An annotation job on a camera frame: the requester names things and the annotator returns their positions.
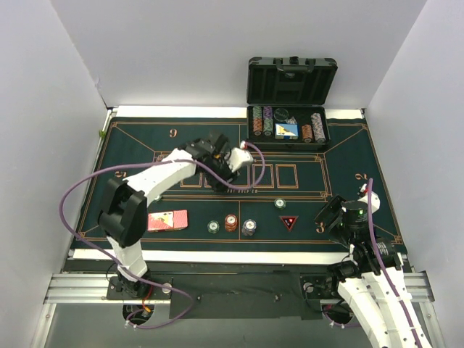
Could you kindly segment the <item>green poker chip stack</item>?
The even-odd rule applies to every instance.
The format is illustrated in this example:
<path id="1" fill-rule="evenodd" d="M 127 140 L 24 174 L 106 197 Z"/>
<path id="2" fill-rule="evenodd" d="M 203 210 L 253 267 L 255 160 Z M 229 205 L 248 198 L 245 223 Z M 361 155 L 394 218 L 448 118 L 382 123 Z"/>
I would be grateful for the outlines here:
<path id="1" fill-rule="evenodd" d="M 207 224 L 207 230 L 211 234 L 216 234 L 220 230 L 220 224 L 216 220 L 211 220 Z"/>

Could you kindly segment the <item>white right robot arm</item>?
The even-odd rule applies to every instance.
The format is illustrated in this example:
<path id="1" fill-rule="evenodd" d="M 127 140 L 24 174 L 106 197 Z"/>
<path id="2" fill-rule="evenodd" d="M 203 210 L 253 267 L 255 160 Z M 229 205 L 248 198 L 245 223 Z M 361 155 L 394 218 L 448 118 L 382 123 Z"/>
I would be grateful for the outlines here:
<path id="1" fill-rule="evenodd" d="M 372 347 L 430 347 L 401 257 L 373 226 L 379 207 L 378 196 L 364 191 L 352 201 L 335 196 L 316 215 L 315 223 L 348 249 L 347 257 L 328 266 L 324 288 L 348 306 Z"/>

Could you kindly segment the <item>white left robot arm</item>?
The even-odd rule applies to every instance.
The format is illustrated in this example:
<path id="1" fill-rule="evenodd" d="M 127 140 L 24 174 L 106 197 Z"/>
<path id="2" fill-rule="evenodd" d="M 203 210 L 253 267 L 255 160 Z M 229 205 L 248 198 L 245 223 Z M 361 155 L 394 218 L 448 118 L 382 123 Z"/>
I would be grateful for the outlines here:
<path id="1" fill-rule="evenodd" d="M 239 170 L 252 162 L 244 147 L 231 147 L 225 135 L 213 132 L 206 139 L 187 141 L 140 173 L 108 180 L 97 222 L 121 262 L 117 273 L 127 294 L 139 299 L 149 290 L 148 267 L 141 251 L 149 205 L 172 186 L 200 172 L 214 191 L 225 191 Z"/>

